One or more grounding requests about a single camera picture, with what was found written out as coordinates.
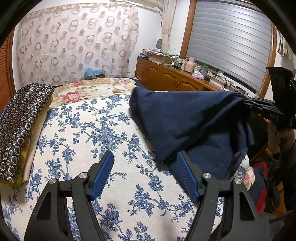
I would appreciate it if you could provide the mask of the person's right hand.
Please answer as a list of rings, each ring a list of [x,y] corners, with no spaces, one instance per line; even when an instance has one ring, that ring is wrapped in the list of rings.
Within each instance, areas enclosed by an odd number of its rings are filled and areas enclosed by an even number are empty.
[[[285,129],[278,131],[270,120],[268,123],[268,148],[273,154],[285,153],[295,144],[295,130]]]

